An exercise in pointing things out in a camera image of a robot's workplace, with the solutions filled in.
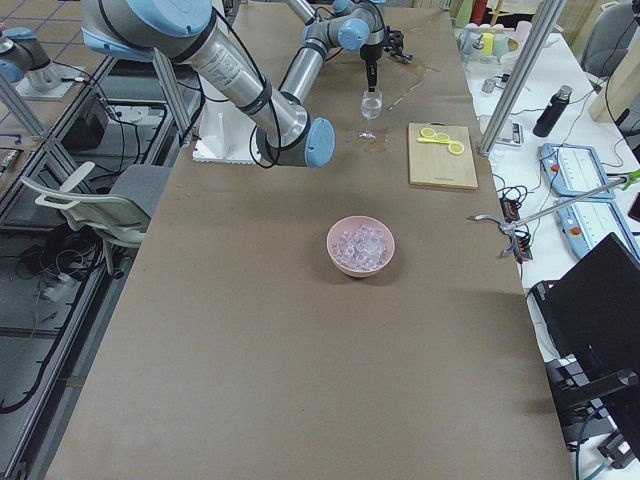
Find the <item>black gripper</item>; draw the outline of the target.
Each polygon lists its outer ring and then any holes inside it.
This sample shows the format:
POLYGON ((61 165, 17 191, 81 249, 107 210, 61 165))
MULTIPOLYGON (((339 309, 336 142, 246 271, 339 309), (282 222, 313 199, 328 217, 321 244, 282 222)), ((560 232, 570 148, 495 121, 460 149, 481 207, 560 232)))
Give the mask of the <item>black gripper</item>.
POLYGON ((381 58, 383 53, 383 46, 381 44, 365 44, 360 50, 360 58, 365 62, 366 78, 367 78, 367 91, 376 91, 378 67, 377 61, 381 58))

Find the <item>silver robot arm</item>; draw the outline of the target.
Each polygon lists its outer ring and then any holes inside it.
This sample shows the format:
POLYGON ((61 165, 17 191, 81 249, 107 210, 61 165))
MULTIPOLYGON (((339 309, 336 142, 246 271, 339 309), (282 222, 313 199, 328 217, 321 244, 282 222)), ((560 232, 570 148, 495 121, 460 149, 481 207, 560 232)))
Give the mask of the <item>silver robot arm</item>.
POLYGON ((304 23, 309 26, 313 23, 334 20, 349 14, 353 10, 354 2, 348 0, 335 0, 331 4, 331 10, 327 17, 321 17, 317 9, 308 1, 304 0, 285 0, 284 3, 293 11, 293 13, 304 23))
POLYGON ((332 48, 361 55, 370 90, 387 43, 382 1, 336 1, 328 19, 306 1, 289 6, 303 21, 302 45, 280 87, 262 74, 232 27, 209 1, 84 1, 85 44, 106 56, 150 61, 155 52, 191 67, 256 125, 256 146, 268 167, 322 167, 336 135, 329 120, 305 109, 332 48))

